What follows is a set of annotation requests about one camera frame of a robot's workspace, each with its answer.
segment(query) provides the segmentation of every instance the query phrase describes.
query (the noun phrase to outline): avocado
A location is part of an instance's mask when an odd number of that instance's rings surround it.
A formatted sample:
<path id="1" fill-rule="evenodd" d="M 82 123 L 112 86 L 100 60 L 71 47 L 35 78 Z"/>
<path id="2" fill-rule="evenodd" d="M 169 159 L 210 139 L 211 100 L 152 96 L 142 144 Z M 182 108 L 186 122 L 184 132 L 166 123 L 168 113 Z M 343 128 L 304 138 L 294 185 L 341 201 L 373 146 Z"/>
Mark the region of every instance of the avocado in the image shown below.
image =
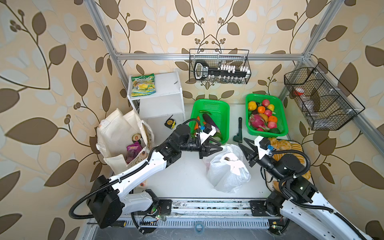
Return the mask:
<path id="1" fill-rule="evenodd" d="M 271 130 L 269 130 L 269 132 L 271 133 L 277 133 L 277 134 L 280 134 L 280 130 L 278 128 L 272 128 Z"/>

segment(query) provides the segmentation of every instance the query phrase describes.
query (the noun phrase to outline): white plastic bag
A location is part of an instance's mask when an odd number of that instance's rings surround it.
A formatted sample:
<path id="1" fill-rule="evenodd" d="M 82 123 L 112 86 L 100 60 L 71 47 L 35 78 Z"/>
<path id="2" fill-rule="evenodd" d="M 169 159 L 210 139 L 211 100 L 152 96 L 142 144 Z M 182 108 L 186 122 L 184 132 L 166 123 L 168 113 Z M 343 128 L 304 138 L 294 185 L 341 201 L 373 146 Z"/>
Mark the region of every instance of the white plastic bag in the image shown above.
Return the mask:
<path id="1" fill-rule="evenodd" d="M 244 183 L 249 182 L 251 175 L 243 159 L 244 154 L 238 146 L 223 146 L 223 151 L 211 160 L 207 174 L 208 180 L 216 190 L 236 193 Z"/>

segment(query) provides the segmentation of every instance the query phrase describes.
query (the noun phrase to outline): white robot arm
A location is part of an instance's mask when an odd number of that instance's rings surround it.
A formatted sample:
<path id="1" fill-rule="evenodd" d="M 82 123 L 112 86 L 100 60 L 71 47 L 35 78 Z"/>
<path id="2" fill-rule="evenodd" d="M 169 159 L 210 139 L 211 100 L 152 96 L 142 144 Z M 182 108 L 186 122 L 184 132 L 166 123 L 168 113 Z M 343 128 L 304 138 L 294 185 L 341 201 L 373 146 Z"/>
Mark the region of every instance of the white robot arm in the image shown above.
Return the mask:
<path id="1" fill-rule="evenodd" d="M 284 217 L 322 240 L 372 240 L 372 238 L 351 224 L 339 213 L 311 184 L 302 177 L 309 168 L 307 155 L 297 150 L 276 151 L 267 138 L 258 136 L 254 141 L 244 139 L 252 148 L 239 144 L 252 167 L 255 163 L 262 166 L 274 178 L 279 180 L 280 192 L 274 190 L 265 201 L 265 211 L 270 215 L 278 212 Z M 285 154 L 279 161 L 271 156 Z M 306 167 L 292 154 L 302 155 Z"/>
<path id="2" fill-rule="evenodd" d="M 198 123 L 196 137 L 191 138 L 191 129 L 187 125 L 190 121 Z M 210 124 L 200 125 L 197 119 L 190 119 L 176 127 L 175 131 L 159 146 L 151 149 L 148 158 L 130 169 L 106 179 L 104 175 L 93 183 L 91 192 L 78 200 L 70 209 L 69 216 L 74 219 L 95 218 L 100 228 L 113 224 L 121 214 L 145 211 L 156 208 L 158 198 L 151 190 L 140 194 L 129 194 L 131 190 L 151 175 L 161 171 L 181 157 L 181 151 L 199 152 L 199 157 L 209 156 L 222 150 L 220 143 L 211 138 L 216 128 Z M 83 201 L 92 214 L 77 215 L 75 208 Z"/>

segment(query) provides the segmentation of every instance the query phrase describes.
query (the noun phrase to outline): wire basket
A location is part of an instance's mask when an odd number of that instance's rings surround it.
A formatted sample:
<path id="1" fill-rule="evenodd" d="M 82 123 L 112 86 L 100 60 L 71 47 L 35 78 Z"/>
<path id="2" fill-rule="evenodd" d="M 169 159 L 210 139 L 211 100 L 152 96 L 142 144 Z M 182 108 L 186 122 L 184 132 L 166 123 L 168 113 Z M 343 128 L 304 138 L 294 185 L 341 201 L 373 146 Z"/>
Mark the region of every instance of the wire basket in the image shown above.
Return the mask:
<path id="1" fill-rule="evenodd" d="M 251 77 L 249 50 L 190 49 L 189 81 L 247 84 Z"/>
<path id="2" fill-rule="evenodd" d="M 327 80 L 325 74 L 332 78 Z M 365 107 L 324 65 L 284 75 L 284 84 L 311 130 L 339 130 Z"/>

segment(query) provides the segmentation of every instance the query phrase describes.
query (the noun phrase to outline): purple package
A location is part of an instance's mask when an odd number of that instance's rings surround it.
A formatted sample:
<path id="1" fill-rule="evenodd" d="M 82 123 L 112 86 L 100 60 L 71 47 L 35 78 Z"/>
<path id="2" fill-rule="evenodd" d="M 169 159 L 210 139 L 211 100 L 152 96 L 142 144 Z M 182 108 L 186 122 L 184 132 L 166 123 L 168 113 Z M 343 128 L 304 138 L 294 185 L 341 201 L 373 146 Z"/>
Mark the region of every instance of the purple package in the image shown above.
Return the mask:
<path id="1" fill-rule="evenodd" d="M 132 160 L 135 159 L 141 150 L 142 147 L 137 141 L 134 144 L 127 146 L 127 157 L 125 158 L 125 162 L 127 164 L 132 162 Z"/>

